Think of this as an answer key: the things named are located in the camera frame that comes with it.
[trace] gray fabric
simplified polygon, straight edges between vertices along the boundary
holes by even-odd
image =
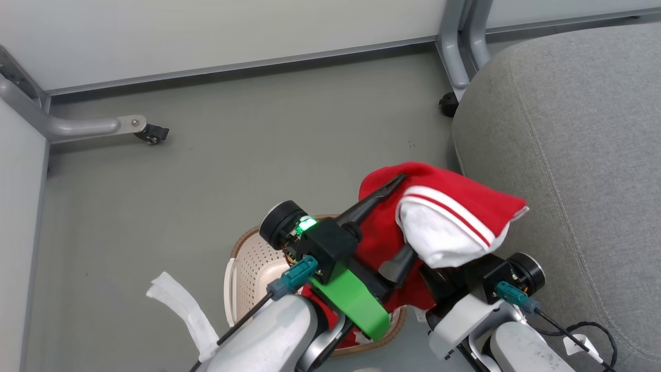
[[[657,24],[531,40],[477,74],[453,122],[465,174],[531,208],[499,254],[544,267],[536,297],[552,317],[608,327],[618,372],[661,371],[659,67]],[[609,361],[607,338],[581,332]],[[566,360],[603,369],[585,353]]]

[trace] cable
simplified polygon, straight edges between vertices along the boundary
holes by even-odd
[[[200,363],[199,360],[196,361],[195,364],[193,365],[193,367],[190,368],[190,371],[189,371],[189,372],[195,372],[195,371],[197,371],[198,368],[200,368],[201,365],[202,365],[202,363]]]
[[[273,292],[267,293],[266,296],[264,296],[261,300],[259,300],[259,302],[256,303],[253,306],[253,308],[250,309],[250,311],[248,311],[246,313],[246,315],[242,316],[241,319],[239,319],[238,322],[236,322],[232,327],[230,327],[230,329],[227,332],[225,332],[225,334],[222,337],[220,337],[220,339],[215,344],[220,346],[220,345],[223,344],[223,342],[227,341],[227,339],[230,338],[237,330],[239,330],[239,328],[241,328],[241,326],[245,322],[247,322],[248,319],[250,319],[260,308],[262,308],[262,306],[264,306],[266,301],[270,300],[271,297],[273,297]],[[196,361],[195,364],[193,365],[193,367],[190,368],[189,372],[197,371],[198,368],[200,368],[201,365],[202,365],[202,363],[200,363],[199,360]]]
[[[542,310],[539,308],[535,309],[535,312],[540,315],[544,320],[546,320],[548,323],[550,323],[552,326],[555,328],[558,328],[558,331],[560,331],[562,334],[567,336],[570,340],[572,340],[576,345],[578,345],[581,349],[585,350],[588,354],[592,355],[592,350],[585,346],[581,341],[576,339],[574,335],[569,333],[568,330],[564,329],[560,324],[558,324],[555,320],[551,319],[548,315],[546,315]],[[610,365],[608,365],[606,362],[602,361],[601,365],[603,365],[604,368],[606,368],[606,371],[611,371],[611,372],[616,372],[616,370],[613,369]]]
[[[608,332],[608,330],[606,328],[604,328],[601,324],[596,323],[596,322],[579,322],[579,323],[573,324],[572,326],[567,327],[567,332],[573,332],[573,331],[575,331],[575,330],[577,330],[581,327],[585,327],[585,326],[593,326],[593,327],[599,328],[600,330],[602,330],[606,334],[606,336],[608,336],[608,340],[611,342],[611,347],[613,348],[613,356],[611,357],[610,366],[615,367],[615,362],[617,362],[617,344],[615,343],[615,338],[613,337],[613,335],[611,335],[611,332]],[[562,336],[563,335],[562,332],[549,332],[549,331],[546,331],[546,330],[540,330],[538,328],[535,328],[535,330],[538,333],[544,334],[546,336],[554,336],[555,337],[555,336]]]

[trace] beige basket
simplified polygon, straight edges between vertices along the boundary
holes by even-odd
[[[334,217],[333,215],[316,218]],[[280,277],[289,265],[282,252],[271,248],[259,236],[255,227],[243,234],[232,249],[231,258],[225,269],[223,286],[225,316],[227,323],[234,323],[250,310],[256,301],[266,294],[266,284]],[[367,351],[389,343],[399,333],[406,320],[406,307],[392,312],[388,333],[378,342],[370,342],[344,349],[336,349],[331,356],[338,357]]]

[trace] black caster wheel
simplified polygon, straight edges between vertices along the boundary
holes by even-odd
[[[167,134],[170,132],[168,128],[162,128],[157,125],[147,123],[142,132],[134,133],[136,137],[147,142],[150,145],[156,145],[160,141],[165,141]]]
[[[457,101],[457,96],[454,92],[450,92],[438,101],[438,105],[441,106],[441,112],[443,115],[453,118],[454,114],[457,112],[457,107],[459,107],[459,101]]]

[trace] connector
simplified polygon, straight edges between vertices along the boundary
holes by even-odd
[[[496,286],[496,295],[508,304],[518,306],[528,314],[535,314],[535,309],[541,307],[539,301],[531,299],[525,292],[506,281],[498,283]]]
[[[305,256],[294,266],[283,272],[280,279],[276,279],[267,284],[266,292],[273,293],[273,300],[281,299],[287,293],[294,292],[310,280],[310,277],[317,272],[319,264],[312,256]]]

